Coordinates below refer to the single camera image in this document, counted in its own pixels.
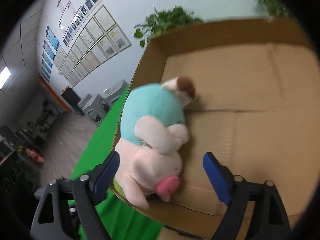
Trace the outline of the pink pig plush toy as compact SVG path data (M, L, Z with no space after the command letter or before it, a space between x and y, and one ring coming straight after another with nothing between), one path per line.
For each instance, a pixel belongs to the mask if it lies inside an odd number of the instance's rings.
M116 186L133 206L148 209L148 196L168 203L180 185L180 148L189 139L184 108L196 97L191 78L178 76L164 83L133 89L120 119L120 155Z

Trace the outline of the grey plastic stool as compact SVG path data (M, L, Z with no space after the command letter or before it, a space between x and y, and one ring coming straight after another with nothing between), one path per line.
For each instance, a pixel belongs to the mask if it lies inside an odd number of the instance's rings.
M111 105L100 94L87 94L79 102L78 107L93 123L99 127L109 112Z

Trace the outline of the large open cardboard tray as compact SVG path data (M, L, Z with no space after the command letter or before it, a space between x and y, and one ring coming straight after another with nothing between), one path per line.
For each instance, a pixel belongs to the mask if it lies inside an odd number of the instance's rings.
M115 178L112 192L175 235L212 239L227 206L203 168L211 152L233 175L273 181L292 226L319 184L319 60L302 27L287 18L228 20L154 38L125 101L139 86L178 76L196 89L184 108L190 139L179 150L179 187L168 203L148 196L146 210L123 197ZM245 239L253 208L248 202L236 239Z

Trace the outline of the left potted green plant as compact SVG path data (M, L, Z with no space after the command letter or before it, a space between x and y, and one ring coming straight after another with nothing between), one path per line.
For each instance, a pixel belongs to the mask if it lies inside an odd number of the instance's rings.
M193 11L185 11L181 6L170 10L157 10L145 17L143 23L135 25L134 38L139 40L141 48L145 48L151 39L159 37L175 29L203 23L203 19L194 16Z

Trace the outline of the potted green plant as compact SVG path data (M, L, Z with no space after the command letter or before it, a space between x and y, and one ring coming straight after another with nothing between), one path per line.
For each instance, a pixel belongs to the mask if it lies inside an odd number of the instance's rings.
M292 12L281 0L253 0L260 11L264 11L269 17L294 18Z
M203 19L194 16L193 11L185 11L181 6L170 10L157 10L145 17L143 23L135 25L134 38L139 40L141 48L145 48L151 39L159 37L175 29L203 23Z

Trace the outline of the right potted green plant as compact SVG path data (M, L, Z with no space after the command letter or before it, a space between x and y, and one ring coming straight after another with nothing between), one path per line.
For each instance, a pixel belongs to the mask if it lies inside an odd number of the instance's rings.
M292 12L281 0L253 0L260 11L264 11L269 17L294 18Z

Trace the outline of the black cabinet by wall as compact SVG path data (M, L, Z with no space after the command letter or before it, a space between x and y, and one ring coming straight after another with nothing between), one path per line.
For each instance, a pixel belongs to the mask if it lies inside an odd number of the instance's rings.
M80 97L71 87L67 87L62 91L62 97L72 106L73 109L75 109L78 112L81 111L78 107Z

